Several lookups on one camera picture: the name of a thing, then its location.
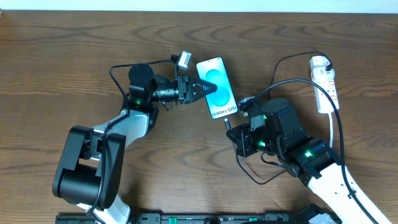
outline black wire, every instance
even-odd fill
[[[265,90],[263,90],[258,96],[257,98],[260,98],[261,95],[263,95],[264,93],[266,93],[267,91],[269,91],[270,89],[285,84],[285,83],[290,83],[290,82],[304,82],[304,83],[308,83],[311,84],[315,87],[317,87],[329,100],[329,102],[331,103],[334,111],[335,111],[335,115],[336,115],[336,119],[337,119],[337,124],[338,124],[338,131],[340,134],[340,150],[341,150],[341,173],[343,175],[343,180],[344,183],[346,184],[346,187],[348,189],[349,194],[352,196],[352,198],[354,199],[354,201],[358,204],[358,206],[361,208],[361,210],[363,211],[363,213],[365,213],[365,215],[373,222],[373,223],[377,223],[377,221],[372,217],[372,215],[366,210],[366,208],[362,205],[362,203],[358,200],[358,198],[356,197],[353,189],[349,186],[349,182],[347,179],[347,174],[346,174],[346,169],[345,169],[345,157],[344,157],[344,139],[343,139],[343,126],[341,125],[341,120],[340,120],[340,115],[337,111],[336,105],[334,104],[333,100],[331,99],[331,97],[329,96],[329,94],[319,85],[317,85],[314,82],[311,82],[310,80],[306,80],[303,78],[293,78],[293,79],[288,79],[288,80],[284,80],[278,83],[275,83],[271,86],[269,86],[268,88],[266,88]]]
[[[159,61],[155,61],[155,62],[147,62],[145,64],[147,65],[152,65],[152,64],[156,64],[156,63],[162,63],[162,62],[171,62],[171,60],[159,60]],[[120,86],[119,82],[115,79],[112,69],[114,68],[120,68],[120,67],[131,67],[135,64],[125,64],[125,65],[114,65],[109,69],[109,75],[111,76],[113,82],[115,82],[116,86],[118,86],[120,92],[122,93],[123,96],[123,104],[126,102],[128,105],[128,101],[127,101],[127,95],[125,94],[125,92],[123,91],[122,87]],[[127,112],[125,115],[121,116],[118,119],[115,119],[114,121],[108,123],[108,125],[105,127],[104,133],[102,135],[102,152],[101,152],[101,180],[99,182],[99,187],[98,187],[98,192],[97,192],[97,196],[95,198],[94,204],[93,206],[91,206],[91,208],[86,212],[86,215],[92,215],[98,222],[103,223],[101,220],[99,220],[98,217],[96,217],[96,215],[93,213],[94,209],[98,206],[98,203],[100,202],[100,198],[101,198],[101,194],[103,191],[103,185],[105,182],[105,171],[106,171],[106,151],[109,148],[108,142],[107,142],[107,135],[108,135],[108,131],[109,129],[112,128],[112,126],[114,126],[115,124],[117,124],[118,122],[122,121],[124,118],[127,118],[130,115],[130,109],[127,109]]]
[[[179,61],[180,61],[180,58],[178,58],[178,61],[175,64],[175,67],[174,67],[174,75],[175,75],[175,79],[176,80],[177,80],[177,71],[178,71],[178,63],[179,63]]]
[[[127,105],[127,106],[128,106],[128,102],[126,102],[126,100],[123,98],[123,103],[122,103],[122,107],[120,108],[120,111],[123,110],[124,105]]]
[[[266,161],[266,160],[264,159],[264,154],[265,154],[265,152],[261,153],[261,155],[260,155],[260,158],[261,158],[261,161],[262,161],[262,162],[265,162],[266,164],[273,165],[273,166],[277,166],[277,167],[280,167],[280,168],[282,168],[282,169],[285,169],[285,166],[283,166],[282,164],[279,164],[279,163],[277,163],[277,162],[268,162],[268,161]]]
[[[280,147],[280,139],[281,139],[282,135],[278,135],[278,137],[276,138],[276,145],[278,147],[278,151],[279,151],[279,156],[285,160],[284,154],[282,153],[282,148]]]
[[[306,55],[306,54],[319,54],[319,55],[321,55],[321,56],[324,56],[324,57],[325,57],[326,59],[328,59],[328,61],[330,62],[330,64],[326,67],[326,70],[327,70],[327,71],[331,70],[331,67],[332,67],[331,60],[328,58],[328,56],[326,56],[326,55],[325,55],[324,53],[322,53],[322,52],[313,51],[313,52],[302,52],[302,53],[298,53],[298,54],[289,55],[289,56],[286,56],[286,57],[284,57],[284,58],[281,58],[281,59],[276,63],[275,68],[274,68],[274,74],[272,75],[271,82],[269,83],[269,86],[271,86],[271,85],[273,84],[273,82],[274,82],[275,74],[276,74],[276,69],[278,68],[278,65],[279,65],[279,63],[280,63],[281,61],[283,61],[283,60],[285,60],[285,59],[288,59],[288,58],[291,58],[291,57],[296,57],[296,56]],[[268,92],[268,100],[271,100],[271,91]]]
[[[270,181],[272,181],[273,179],[275,179],[277,176],[279,176],[279,175],[283,174],[284,172],[286,172],[286,171],[282,171],[282,172],[276,174],[275,176],[271,177],[269,180],[267,180],[267,181],[265,181],[265,182],[263,182],[263,183],[260,183],[260,182],[256,181],[256,180],[243,168],[243,166],[242,166],[241,163],[239,162],[238,152],[236,151],[236,146],[235,146],[235,143],[234,143],[234,142],[232,142],[232,146],[234,147],[234,150],[235,150],[236,162],[238,162],[238,165],[239,165],[240,168],[243,170],[243,172],[245,172],[245,173],[250,177],[250,179],[253,180],[256,184],[259,184],[259,185],[267,184],[268,182],[270,182]]]

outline smartphone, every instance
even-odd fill
[[[238,112],[235,97],[221,57],[197,63],[199,78],[217,85],[217,91],[206,95],[211,118],[217,119]]]

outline white cable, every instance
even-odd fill
[[[331,147],[333,145],[333,118],[331,117],[331,113],[328,113],[328,115],[329,115],[329,127],[330,127],[329,146]]]

